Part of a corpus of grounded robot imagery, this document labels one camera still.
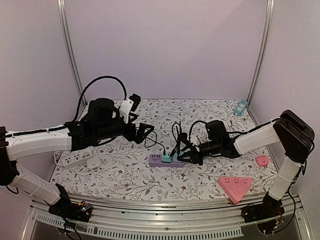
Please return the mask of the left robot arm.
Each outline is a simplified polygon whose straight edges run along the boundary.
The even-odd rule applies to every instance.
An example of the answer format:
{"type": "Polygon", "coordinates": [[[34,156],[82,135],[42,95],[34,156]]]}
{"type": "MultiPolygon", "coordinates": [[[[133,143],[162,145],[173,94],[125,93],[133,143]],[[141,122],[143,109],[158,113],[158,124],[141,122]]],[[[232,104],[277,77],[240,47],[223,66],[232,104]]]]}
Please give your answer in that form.
{"type": "Polygon", "coordinates": [[[140,103],[137,95],[126,98],[119,107],[113,100],[98,98],[88,105],[87,113],[80,120],[74,119],[52,128],[23,132],[8,132],[0,128],[0,184],[36,196],[63,217],[74,213],[74,205],[65,188],[52,184],[29,172],[18,164],[23,157],[56,152],[79,151],[98,147],[122,136],[128,142],[142,143],[154,126],[134,121],[134,112],[140,103]]]}

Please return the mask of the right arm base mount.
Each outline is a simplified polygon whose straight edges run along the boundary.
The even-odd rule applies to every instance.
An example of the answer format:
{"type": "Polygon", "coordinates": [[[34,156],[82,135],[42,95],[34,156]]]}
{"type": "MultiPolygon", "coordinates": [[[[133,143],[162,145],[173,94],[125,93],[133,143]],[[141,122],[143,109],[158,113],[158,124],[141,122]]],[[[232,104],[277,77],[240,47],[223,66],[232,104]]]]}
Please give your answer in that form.
{"type": "Polygon", "coordinates": [[[262,203],[250,203],[241,209],[241,216],[245,223],[277,217],[284,213],[282,200],[275,200],[269,196],[268,192],[265,194],[262,203]]]}

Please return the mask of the purple power strip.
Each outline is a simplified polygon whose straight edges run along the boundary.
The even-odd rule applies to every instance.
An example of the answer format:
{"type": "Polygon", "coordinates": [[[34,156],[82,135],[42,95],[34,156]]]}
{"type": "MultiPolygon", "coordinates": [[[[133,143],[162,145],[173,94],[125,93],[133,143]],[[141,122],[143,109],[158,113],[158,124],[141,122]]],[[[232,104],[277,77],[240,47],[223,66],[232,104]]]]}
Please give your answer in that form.
{"type": "Polygon", "coordinates": [[[170,156],[152,153],[148,157],[148,164],[150,167],[163,167],[163,168],[183,168],[185,163],[177,159],[177,155],[170,156]]]}

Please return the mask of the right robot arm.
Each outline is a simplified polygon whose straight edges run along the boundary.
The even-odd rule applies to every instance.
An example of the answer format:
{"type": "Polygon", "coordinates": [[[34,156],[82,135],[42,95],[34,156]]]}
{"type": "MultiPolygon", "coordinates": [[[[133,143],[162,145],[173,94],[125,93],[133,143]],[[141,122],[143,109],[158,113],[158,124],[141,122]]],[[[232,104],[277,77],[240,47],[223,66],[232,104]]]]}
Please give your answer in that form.
{"type": "Polygon", "coordinates": [[[213,120],[205,124],[207,142],[192,139],[191,133],[181,132],[177,142],[183,144],[179,161],[202,165],[205,157],[236,159],[260,148],[268,148],[278,168],[277,176],[265,194],[258,213],[269,218],[278,210],[315,149],[315,132],[294,112],[287,109],[275,119],[247,131],[227,131],[224,123],[213,120]]]}

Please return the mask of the teal power strip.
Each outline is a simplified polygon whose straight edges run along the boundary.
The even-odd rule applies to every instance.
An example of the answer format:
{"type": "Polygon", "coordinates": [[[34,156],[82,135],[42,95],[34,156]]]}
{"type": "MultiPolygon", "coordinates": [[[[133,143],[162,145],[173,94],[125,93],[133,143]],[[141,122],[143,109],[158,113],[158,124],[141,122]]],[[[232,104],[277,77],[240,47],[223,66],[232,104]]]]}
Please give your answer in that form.
{"type": "Polygon", "coordinates": [[[246,100],[239,101],[236,107],[234,108],[233,114],[237,117],[242,116],[247,106],[248,106],[248,102],[246,100]]]}

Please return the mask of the teal plug adapter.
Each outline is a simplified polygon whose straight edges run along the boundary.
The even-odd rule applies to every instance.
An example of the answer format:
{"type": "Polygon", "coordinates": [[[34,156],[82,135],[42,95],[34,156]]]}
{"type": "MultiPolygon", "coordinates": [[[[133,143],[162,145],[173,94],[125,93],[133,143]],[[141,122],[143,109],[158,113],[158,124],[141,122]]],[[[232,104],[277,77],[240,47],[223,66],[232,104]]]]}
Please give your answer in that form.
{"type": "Polygon", "coordinates": [[[172,162],[172,156],[170,153],[163,154],[161,156],[161,162],[165,164],[169,164],[172,162]]]}

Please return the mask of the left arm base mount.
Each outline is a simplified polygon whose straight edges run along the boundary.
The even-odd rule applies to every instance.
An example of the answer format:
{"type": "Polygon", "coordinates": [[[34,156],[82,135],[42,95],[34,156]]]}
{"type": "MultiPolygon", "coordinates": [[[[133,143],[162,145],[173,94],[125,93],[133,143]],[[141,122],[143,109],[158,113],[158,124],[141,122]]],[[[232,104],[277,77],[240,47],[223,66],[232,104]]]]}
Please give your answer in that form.
{"type": "Polygon", "coordinates": [[[58,183],[56,183],[55,186],[59,190],[60,198],[55,204],[49,204],[48,212],[61,218],[88,223],[91,218],[93,206],[84,200],[78,203],[72,203],[65,188],[58,183]]]}

